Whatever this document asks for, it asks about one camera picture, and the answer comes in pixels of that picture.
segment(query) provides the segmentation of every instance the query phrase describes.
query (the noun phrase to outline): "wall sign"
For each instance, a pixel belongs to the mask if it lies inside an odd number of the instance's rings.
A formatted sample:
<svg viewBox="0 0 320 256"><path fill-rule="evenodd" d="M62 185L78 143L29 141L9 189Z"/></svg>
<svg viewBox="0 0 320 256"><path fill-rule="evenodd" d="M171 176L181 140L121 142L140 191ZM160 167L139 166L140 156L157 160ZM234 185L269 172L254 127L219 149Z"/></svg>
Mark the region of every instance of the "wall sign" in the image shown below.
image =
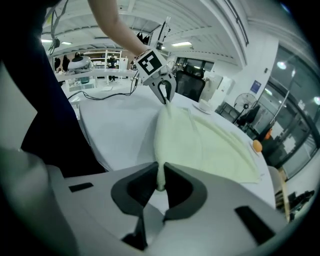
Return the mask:
<svg viewBox="0 0 320 256"><path fill-rule="evenodd" d="M251 92L254 92L254 93L256 94L256 93L259 91L260 86L261 86L261 83L258 82L257 80L254 80L253 85L251 86L250 91L251 91Z"/></svg>

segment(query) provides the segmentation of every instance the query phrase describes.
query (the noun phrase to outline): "black cable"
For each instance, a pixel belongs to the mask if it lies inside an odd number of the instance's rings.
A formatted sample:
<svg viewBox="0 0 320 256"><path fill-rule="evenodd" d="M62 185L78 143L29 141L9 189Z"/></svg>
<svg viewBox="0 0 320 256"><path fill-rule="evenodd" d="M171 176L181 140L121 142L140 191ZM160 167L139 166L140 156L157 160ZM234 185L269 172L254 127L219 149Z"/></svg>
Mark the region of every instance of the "black cable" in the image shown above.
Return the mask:
<svg viewBox="0 0 320 256"><path fill-rule="evenodd" d="M115 93L115 94L112 94L112 95L109 95L109 96L106 96L106 97L103 97L103 98L97 98L97 97L93 97L89 94L87 94L85 91L83 90L80 90L80 91L77 91L75 92L74 94L72 94L71 96L68 97L68 100L71 99L73 96L79 94L79 93L83 93L84 97L86 97L87 99L89 100L94 100L94 101L103 101L105 99L108 99L110 97L113 97L113 96L116 96L116 95L124 95L124 96L130 96L131 94L134 93L134 91L136 90L137 86L138 86L138 81L139 81L139 75L137 76L136 80L135 80L135 77L136 75L138 74L138 71L135 73L132 81L131 81L131 87L130 87L130 92L128 93Z"/></svg>

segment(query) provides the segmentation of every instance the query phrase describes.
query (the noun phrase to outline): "black mesh chair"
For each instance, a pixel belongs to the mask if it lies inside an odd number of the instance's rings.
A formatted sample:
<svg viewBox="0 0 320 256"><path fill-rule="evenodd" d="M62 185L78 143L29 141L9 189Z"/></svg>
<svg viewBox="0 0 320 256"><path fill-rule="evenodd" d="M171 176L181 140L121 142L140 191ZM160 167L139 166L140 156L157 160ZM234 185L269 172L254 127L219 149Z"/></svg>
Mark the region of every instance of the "black mesh chair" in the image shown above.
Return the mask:
<svg viewBox="0 0 320 256"><path fill-rule="evenodd" d="M175 92L186 96L187 98L198 102L200 95L205 87L206 82L202 80L204 70L190 65L186 65L183 71L176 72L176 89Z"/></svg>

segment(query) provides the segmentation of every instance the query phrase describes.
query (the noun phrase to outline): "pedestal fan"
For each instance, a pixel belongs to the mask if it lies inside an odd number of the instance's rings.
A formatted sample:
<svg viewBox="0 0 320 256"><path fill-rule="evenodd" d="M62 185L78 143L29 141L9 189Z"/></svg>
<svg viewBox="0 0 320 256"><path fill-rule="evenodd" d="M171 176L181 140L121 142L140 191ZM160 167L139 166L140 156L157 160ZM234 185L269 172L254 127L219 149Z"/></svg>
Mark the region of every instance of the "pedestal fan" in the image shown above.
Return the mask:
<svg viewBox="0 0 320 256"><path fill-rule="evenodd" d="M234 124L237 122L240 116L244 116L250 112L250 110L256 105L257 100L251 93L242 93L234 101L234 109L240 114L234 120Z"/></svg>

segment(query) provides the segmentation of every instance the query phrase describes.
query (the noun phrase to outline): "white cup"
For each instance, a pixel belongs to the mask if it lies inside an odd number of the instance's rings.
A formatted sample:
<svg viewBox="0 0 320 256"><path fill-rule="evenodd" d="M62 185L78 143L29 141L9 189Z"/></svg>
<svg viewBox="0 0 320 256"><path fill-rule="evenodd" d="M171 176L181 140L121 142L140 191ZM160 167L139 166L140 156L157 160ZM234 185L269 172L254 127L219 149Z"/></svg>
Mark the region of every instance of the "white cup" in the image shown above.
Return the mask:
<svg viewBox="0 0 320 256"><path fill-rule="evenodd" d="M212 109L212 106L210 105L210 103L208 103L204 99L200 99L199 108L202 109L203 111L210 112Z"/></svg>

